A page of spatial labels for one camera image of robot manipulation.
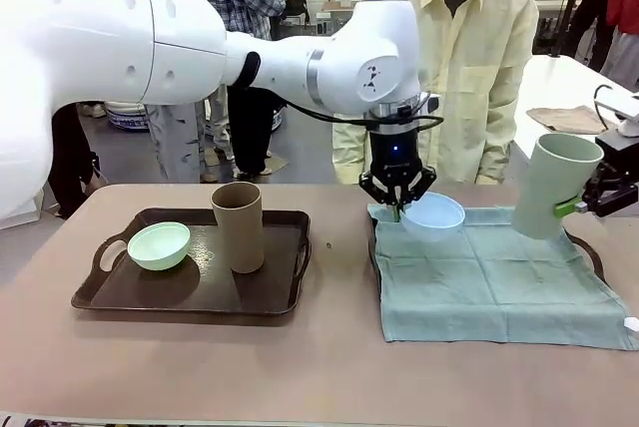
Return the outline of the white side table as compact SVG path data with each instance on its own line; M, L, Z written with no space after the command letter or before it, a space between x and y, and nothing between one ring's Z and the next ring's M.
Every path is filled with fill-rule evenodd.
M506 181L518 184L528 166L536 140L546 128L528 116L535 108L593 108L598 98L608 107L639 114L633 93L572 58L536 55L525 66L515 111L516 135L511 145Z

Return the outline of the dark brown serving tray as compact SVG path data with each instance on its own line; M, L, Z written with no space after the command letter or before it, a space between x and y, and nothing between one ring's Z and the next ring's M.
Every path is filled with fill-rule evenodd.
M191 245L180 264L166 271L148 271L121 252L109 269L102 268L103 254L113 243L128 242L142 228L161 221L177 221L191 231ZM230 319L251 324L261 317L286 315L298 303L311 259L311 220L300 211L266 211L263 221L264 265L253 273L239 274L218 258L221 235L211 210L142 210L122 232L98 247L71 304L145 321Z
M372 270L375 274L376 282L377 282L377 290L381 292L381 274L375 259L375 247L376 247L376 234L375 228L377 227L377 219L374 218L371 214L368 216L369 227L368 227L368 254L370 258L370 263L372 266ZM568 230L563 230L567 238L576 246L579 246L582 250L590 258L590 261L593 266L594 274L605 284L608 285L608 282L605 277L604 266L602 259L599 253L583 238L570 233Z

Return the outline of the light blue bowl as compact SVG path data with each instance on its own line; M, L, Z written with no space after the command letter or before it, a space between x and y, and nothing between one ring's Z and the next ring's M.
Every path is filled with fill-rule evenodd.
M453 235L464 221L465 210L461 204L433 192L425 193L400 212L403 228L424 242L437 242Z

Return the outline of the person in dark patterned top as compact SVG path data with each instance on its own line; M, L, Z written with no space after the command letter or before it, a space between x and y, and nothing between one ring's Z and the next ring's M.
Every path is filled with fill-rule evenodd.
M48 183L59 205L57 216L67 219L105 185L105 180L75 104L66 105L54 114L52 137L53 161Z

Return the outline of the tall brown cup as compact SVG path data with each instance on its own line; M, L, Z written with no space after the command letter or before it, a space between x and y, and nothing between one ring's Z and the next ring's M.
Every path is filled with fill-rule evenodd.
M212 193L211 205L220 229L225 266L239 274L259 270L265 259L259 187L248 182L220 186Z

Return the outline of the background workbench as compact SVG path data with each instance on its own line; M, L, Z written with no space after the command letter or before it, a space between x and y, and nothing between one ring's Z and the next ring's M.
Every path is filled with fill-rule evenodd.
M548 55L558 40L559 27L568 0L535 0L539 20L532 53Z
M316 34L330 36L342 28L351 18L354 6L360 0L325 1L315 16Z

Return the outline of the person in black clothes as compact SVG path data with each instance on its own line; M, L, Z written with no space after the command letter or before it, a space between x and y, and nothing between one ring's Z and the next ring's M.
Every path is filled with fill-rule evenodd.
M596 23L595 41L588 67L600 72L612 44L615 28L607 23L608 0L582 0L571 18L561 54L574 57L585 32Z

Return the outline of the person in red jacket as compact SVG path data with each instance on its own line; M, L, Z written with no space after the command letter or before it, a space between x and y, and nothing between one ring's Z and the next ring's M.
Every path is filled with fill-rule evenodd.
M639 91L639 0L608 0L607 24L614 29L601 74L624 87Z

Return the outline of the person in yellow shirt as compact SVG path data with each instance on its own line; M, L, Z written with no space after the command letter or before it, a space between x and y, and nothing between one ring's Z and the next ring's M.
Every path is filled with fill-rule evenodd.
M422 162L447 183L475 184L488 105L517 96L538 23L534 0L408 0L419 81L440 96L441 125L418 136Z

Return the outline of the yellow-sleeved left forearm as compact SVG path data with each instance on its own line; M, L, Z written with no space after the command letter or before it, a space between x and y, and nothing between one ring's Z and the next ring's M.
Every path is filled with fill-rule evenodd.
M515 111L517 96L497 98L488 105L485 143L479 162L475 183L496 186L504 182L506 168L514 151L516 166L522 171L528 158L514 142L516 134Z

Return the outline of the teal cloth mat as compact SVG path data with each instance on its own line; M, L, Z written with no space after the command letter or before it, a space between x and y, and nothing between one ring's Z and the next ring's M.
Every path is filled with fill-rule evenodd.
M536 240L508 208L466 212L460 230L424 242L371 205L370 257L386 341L488 341L639 351L622 299L566 234Z

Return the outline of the mint green bowl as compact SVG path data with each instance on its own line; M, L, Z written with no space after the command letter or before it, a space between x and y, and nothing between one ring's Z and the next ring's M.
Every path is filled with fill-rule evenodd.
M142 228L128 241L127 253L139 267L162 271L178 265L187 255L191 232L182 223L157 222Z

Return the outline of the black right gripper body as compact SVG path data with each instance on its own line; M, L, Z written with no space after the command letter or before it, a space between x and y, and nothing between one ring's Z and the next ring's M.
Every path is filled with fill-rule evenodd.
M585 185L582 200L599 217L639 202L639 138L608 130L595 138L604 157Z

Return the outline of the tall pale green cup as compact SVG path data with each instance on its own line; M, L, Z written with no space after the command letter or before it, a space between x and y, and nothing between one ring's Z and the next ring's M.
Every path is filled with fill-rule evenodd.
M534 146L512 227L534 239L559 236L562 217L553 207L579 196L604 157L600 147L570 134L548 133Z

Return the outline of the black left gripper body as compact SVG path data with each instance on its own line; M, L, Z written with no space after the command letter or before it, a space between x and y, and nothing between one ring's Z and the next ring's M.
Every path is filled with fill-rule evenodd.
M418 131L385 135L370 133L372 175L382 184L410 184L422 170Z

